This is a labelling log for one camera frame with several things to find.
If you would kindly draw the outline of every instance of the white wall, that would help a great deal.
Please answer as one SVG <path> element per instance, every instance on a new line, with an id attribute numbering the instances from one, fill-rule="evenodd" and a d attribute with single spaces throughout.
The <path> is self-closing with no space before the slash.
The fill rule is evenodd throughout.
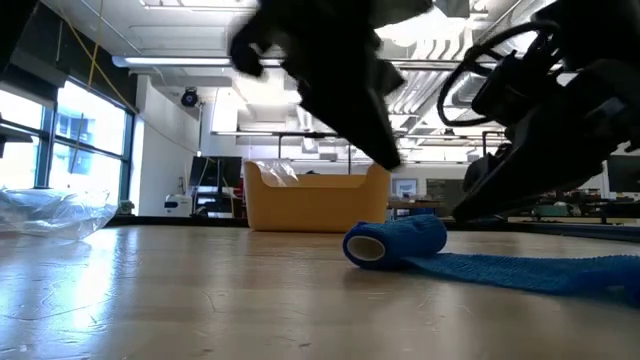
<path id="1" fill-rule="evenodd" d="M 137 107 L 130 198 L 138 215 L 163 216 L 165 197 L 179 192 L 179 178 L 190 171 L 200 123 L 158 92 L 148 76 L 139 77 Z"/>

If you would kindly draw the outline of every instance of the yellow cable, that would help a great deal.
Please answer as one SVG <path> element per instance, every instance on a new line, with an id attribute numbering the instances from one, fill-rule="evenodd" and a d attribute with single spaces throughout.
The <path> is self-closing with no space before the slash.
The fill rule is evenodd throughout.
<path id="1" fill-rule="evenodd" d="M 96 68 L 96 58 L 98 57 L 98 49 L 100 49 L 100 39 L 102 39 L 102 10 L 104 9 L 104 0 L 100 0 L 100 12 L 98 13 L 98 38 L 96 46 L 93 48 L 93 57 L 91 58 L 91 70 L 89 71 L 89 82 L 87 83 L 87 91 L 91 90 L 93 84 L 93 72 Z"/>
<path id="2" fill-rule="evenodd" d="M 60 1 L 58 0 L 58 4 L 57 4 L 58 10 L 60 10 L 60 13 L 62 14 L 62 18 L 64 19 L 64 21 L 69 25 L 69 29 L 71 29 L 71 33 L 73 34 L 73 36 L 76 38 L 76 40 L 78 41 L 78 43 L 80 44 L 80 46 L 82 47 L 82 49 L 84 50 L 85 54 L 93 59 L 93 57 L 91 56 L 91 52 L 89 51 L 89 49 L 87 48 L 87 46 L 85 45 L 84 41 L 82 41 L 82 38 L 80 37 L 80 35 L 78 35 L 78 32 L 76 31 L 76 29 L 73 27 L 73 24 L 71 23 L 71 20 L 69 19 L 69 17 L 67 16 L 66 12 L 64 11 L 64 8 L 62 6 L 60 6 Z M 97 63 L 95 63 L 95 69 L 98 70 L 98 73 L 100 73 L 100 75 L 104 78 L 104 80 L 107 82 L 107 85 L 109 85 L 109 87 L 111 88 L 111 90 L 113 90 L 113 92 L 118 96 L 118 98 L 120 99 L 120 101 L 122 102 L 122 104 L 124 104 L 127 108 L 129 108 L 129 110 L 131 112 L 133 112 L 136 116 L 138 116 L 140 118 L 140 120 L 142 120 L 142 122 L 144 122 L 147 126 L 149 126 L 151 129 L 153 129 L 155 132 L 157 132 L 160 136 L 162 136 L 163 138 L 169 140 L 169 142 L 187 150 L 188 152 L 192 153 L 192 154 L 196 154 L 196 152 L 192 149 L 187 148 L 186 146 L 179 144 L 178 142 L 176 142 L 175 140 L 171 139 L 170 137 L 168 137 L 167 135 L 163 134 L 161 131 L 159 131 L 156 127 L 154 127 L 153 125 L 151 125 L 150 122 L 148 122 L 145 118 L 143 118 L 140 115 L 140 112 L 133 107 L 133 105 L 131 105 L 127 99 L 124 98 L 124 96 L 122 96 L 122 94 L 118 91 L 118 89 L 115 87 L 115 85 L 113 85 L 113 82 L 111 82 L 111 79 L 109 79 L 109 77 L 107 76 L 107 74 L 104 73 L 104 71 L 102 70 L 102 68 L 100 67 L 100 65 L 98 65 Z"/>

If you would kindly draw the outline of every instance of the black cable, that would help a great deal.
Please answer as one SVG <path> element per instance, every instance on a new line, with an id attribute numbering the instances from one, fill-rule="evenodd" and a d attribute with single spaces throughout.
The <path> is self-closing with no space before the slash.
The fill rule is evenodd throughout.
<path id="1" fill-rule="evenodd" d="M 442 85 L 442 90 L 440 91 L 440 95 L 438 96 L 436 110 L 438 111 L 438 116 L 440 116 L 440 119 L 442 120 L 442 123 L 444 125 L 449 127 L 467 127 L 467 126 L 478 126 L 478 125 L 486 124 L 488 122 L 493 121 L 493 119 L 489 117 L 481 117 L 481 118 L 472 119 L 472 120 L 451 121 L 447 118 L 447 116 L 444 113 L 444 101 L 449 95 L 449 92 L 451 91 L 451 87 L 453 87 L 453 84 L 455 84 L 456 80 L 458 80 L 460 75 L 462 75 L 463 73 L 469 71 L 470 69 L 474 69 L 474 65 L 477 65 L 476 61 L 480 56 L 488 55 L 488 54 L 489 56 L 491 56 L 495 52 L 493 51 L 493 48 L 496 47 L 497 45 L 500 45 L 501 43 L 505 42 L 506 40 L 509 40 L 514 36 L 524 34 L 530 31 L 540 31 L 543 34 L 557 36 L 560 33 L 560 27 L 556 23 L 549 22 L 549 21 L 529 22 L 526 24 L 512 27 L 511 29 L 507 29 L 501 33 L 498 33 L 493 37 L 489 38 L 483 44 L 474 46 L 469 49 L 466 56 L 460 63 L 460 65 L 444 81 L 444 84 Z"/>

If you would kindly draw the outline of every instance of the orange bin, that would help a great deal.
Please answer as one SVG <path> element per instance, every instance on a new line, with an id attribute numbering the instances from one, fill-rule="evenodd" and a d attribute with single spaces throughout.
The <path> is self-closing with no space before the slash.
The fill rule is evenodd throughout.
<path id="1" fill-rule="evenodd" d="M 297 175 L 278 187 L 275 176 L 244 164 L 249 226 L 257 231 L 344 233 L 359 221 L 386 219 L 391 174 L 379 165 L 366 175 Z"/>

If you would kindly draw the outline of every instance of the window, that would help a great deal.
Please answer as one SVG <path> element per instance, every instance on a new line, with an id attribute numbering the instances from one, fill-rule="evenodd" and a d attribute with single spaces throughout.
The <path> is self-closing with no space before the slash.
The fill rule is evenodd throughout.
<path id="1" fill-rule="evenodd" d="M 4 120 L 40 129 L 43 109 L 42 105 L 31 100 L 0 90 L 0 114 Z"/>
<path id="2" fill-rule="evenodd" d="M 108 191 L 109 202 L 117 203 L 121 166 L 118 159 L 55 144 L 49 186 L 55 189 Z"/>
<path id="3" fill-rule="evenodd" d="M 127 114 L 78 85 L 58 91 L 56 135 L 122 155 Z"/>
<path id="4" fill-rule="evenodd" d="M 31 144 L 5 144 L 4 156 L 0 159 L 0 188 L 30 189 L 34 186 L 39 143 L 34 137 Z"/>

